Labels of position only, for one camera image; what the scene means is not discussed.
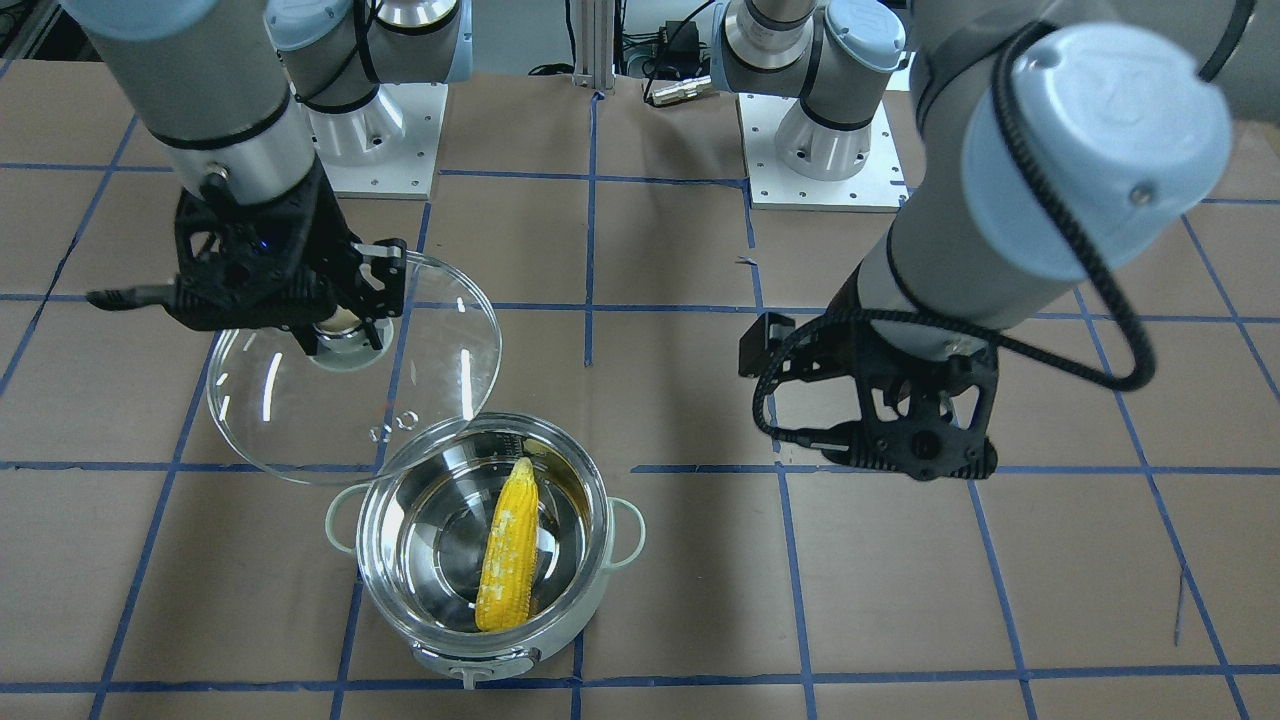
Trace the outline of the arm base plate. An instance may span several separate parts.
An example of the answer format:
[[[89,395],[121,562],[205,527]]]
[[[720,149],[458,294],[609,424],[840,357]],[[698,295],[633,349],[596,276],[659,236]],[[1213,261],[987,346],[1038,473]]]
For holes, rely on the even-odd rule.
[[[428,201],[451,87],[383,85],[364,108],[305,108],[314,146],[340,199]]]
[[[742,94],[739,115],[756,208],[892,213],[909,196],[883,104],[854,131],[820,126],[787,97]]]

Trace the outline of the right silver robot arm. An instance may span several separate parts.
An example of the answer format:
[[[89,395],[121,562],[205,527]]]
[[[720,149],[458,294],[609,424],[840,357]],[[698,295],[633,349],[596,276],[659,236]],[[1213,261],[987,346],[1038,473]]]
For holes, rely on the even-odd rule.
[[[192,331],[291,334],[333,372],[372,364],[404,310],[403,240],[364,242],[329,163],[404,136],[388,85],[472,68],[467,1],[67,1],[179,176],[178,273],[95,290],[105,311],[160,306]]]

